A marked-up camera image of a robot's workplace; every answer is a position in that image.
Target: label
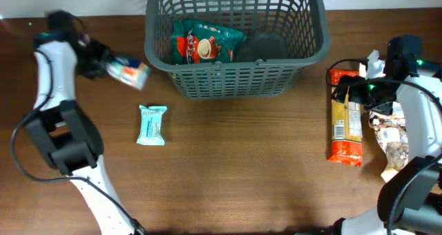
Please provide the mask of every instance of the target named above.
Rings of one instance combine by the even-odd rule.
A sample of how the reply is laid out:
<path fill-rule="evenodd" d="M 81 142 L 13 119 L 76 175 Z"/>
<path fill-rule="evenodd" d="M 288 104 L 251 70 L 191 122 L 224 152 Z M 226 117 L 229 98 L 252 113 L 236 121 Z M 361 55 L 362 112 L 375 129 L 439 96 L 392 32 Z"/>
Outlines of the label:
<path fill-rule="evenodd" d="M 198 28 L 203 28 L 203 29 L 210 30 L 210 31 L 213 31 L 213 32 L 221 33 L 221 30 L 217 30 L 215 27 L 210 27 L 210 26 L 208 26 L 208 25 L 198 24 Z"/>
<path fill-rule="evenodd" d="M 116 80 L 139 90 L 143 88 L 149 73 L 146 64 L 125 57 L 116 57 L 106 65 L 106 70 Z"/>
<path fill-rule="evenodd" d="M 361 124 L 361 113 L 359 112 L 359 104 L 357 104 L 358 110 L 350 110 L 348 113 L 348 118 L 350 122 L 350 135 L 355 135 L 362 137 L 362 124 Z"/>
<path fill-rule="evenodd" d="M 396 117 L 399 117 L 399 118 L 404 117 L 403 111 L 402 111 L 402 106 L 398 102 L 393 102 L 393 115 L 395 115 Z"/>
<path fill-rule="evenodd" d="M 334 139 L 345 139 L 345 126 L 344 124 L 335 124 L 334 125 Z"/>
<path fill-rule="evenodd" d="M 158 134 L 160 134 L 160 126 L 158 123 L 155 123 L 155 128 L 152 127 L 153 117 L 147 121 L 147 129 L 146 129 L 146 137 L 147 138 L 156 138 Z"/>
<path fill-rule="evenodd" d="M 359 111 L 359 104 L 355 102 L 348 102 L 348 109 Z"/>
<path fill-rule="evenodd" d="M 381 140 L 382 142 L 400 142 L 401 134 L 396 128 L 382 128 Z"/>
<path fill-rule="evenodd" d="M 187 63 L 191 63 L 191 58 L 193 55 L 193 51 L 195 51 L 195 43 L 193 42 L 193 35 L 192 35 L 193 28 L 189 30 L 189 33 L 187 35 Z"/>

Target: orange package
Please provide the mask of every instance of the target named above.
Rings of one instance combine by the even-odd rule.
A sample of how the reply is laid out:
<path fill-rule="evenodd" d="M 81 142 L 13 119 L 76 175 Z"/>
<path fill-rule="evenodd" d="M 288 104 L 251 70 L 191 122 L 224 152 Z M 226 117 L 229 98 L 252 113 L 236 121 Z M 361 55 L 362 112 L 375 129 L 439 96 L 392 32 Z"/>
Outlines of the orange package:
<path fill-rule="evenodd" d="M 330 71 L 332 84 L 338 84 L 343 75 L 357 76 L 357 71 Z M 330 162 L 341 162 L 347 165 L 362 167 L 362 125 L 359 104 L 348 101 L 345 103 L 331 101 L 331 158 Z"/>

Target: snack bag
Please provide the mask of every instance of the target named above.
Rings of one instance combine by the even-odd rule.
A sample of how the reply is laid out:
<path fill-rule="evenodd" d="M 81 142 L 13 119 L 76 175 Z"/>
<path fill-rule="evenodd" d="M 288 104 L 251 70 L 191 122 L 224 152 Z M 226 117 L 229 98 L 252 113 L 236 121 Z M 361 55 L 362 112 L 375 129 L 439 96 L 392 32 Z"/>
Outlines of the snack bag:
<path fill-rule="evenodd" d="M 164 139 L 160 131 L 162 116 L 166 112 L 167 107 L 144 107 L 140 105 L 140 110 L 141 130 L 137 143 L 142 145 L 164 145 Z"/>
<path fill-rule="evenodd" d="M 332 84 L 338 84 L 343 75 L 356 76 L 359 73 L 332 69 L 330 71 Z M 331 158 L 328 161 L 362 167 L 361 111 L 359 104 L 348 101 L 348 94 L 344 104 L 331 101 L 331 127 Z"/>
<path fill-rule="evenodd" d="M 106 70 L 114 79 L 138 90 L 143 89 L 149 67 L 143 62 L 128 57 L 116 57 L 106 65 Z"/>
<path fill-rule="evenodd" d="M 238 30 L 194 19 L 173 22 L 174 64 L 233 62 L 246 36 Z"/>
<path fill-rule="evenodd" d="M 388 164 L 381 174 L 385 182 L 391 180 L 408 163 L 408 137 L 405 116 L 398 102 L 392 104 L 393 114 L 371 112 L 369 126 L 387 156 Z"/>

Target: snack bar wrapper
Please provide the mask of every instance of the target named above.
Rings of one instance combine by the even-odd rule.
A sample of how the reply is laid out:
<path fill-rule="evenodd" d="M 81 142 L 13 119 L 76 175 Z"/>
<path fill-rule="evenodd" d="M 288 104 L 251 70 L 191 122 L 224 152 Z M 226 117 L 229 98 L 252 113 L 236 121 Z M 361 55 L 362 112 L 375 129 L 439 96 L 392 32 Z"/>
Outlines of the snack bar wrapper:
<path fill-rule="evenodd" d="M 338 84 L 343 75 L 357 76 L 356 71 L 336 70 L 330 71 L 332 84 Z M 362 167 L 362 125 L 359 104 L 348 101 L 345 103 L 331 101 L 331 158 L 330 162 L 341 162 L 347 165 Z"/>
<path fill-rule="evenodd" d="M 164 139 L 160 132 L 162 116 L 166 112 L 167 107 L 144 107 L 140 105 L 140 110 L 141 130 L 137 143 L 142 145 L 164 145 Z"/>
<path fill-rule="evenodd" d="M 122 56 L 116 57 L 109 62 L 106 70 L 116 80 L 138 90 L 143 89 L 147 76 L 150 73 L 149 67 L 143 62 Z"/>
<path fill-rule="evenodd" d="M 239 30 L 200 20 L 173 22 L 172 50 L 174 64 L 233 62 L 233 55 L 245 41 Z"/>

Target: chip bag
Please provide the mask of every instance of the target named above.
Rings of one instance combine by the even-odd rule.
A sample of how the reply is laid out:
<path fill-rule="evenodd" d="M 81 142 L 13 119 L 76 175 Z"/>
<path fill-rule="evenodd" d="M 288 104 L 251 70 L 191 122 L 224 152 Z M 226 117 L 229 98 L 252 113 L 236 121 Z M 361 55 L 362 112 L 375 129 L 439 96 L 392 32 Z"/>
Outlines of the chip bag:
<path fill-rule="evenodd" d="M 194 19 L 173 22 L 174 64 L 233 62 L 233 55 L 245 41 L 238 30 Z"/>

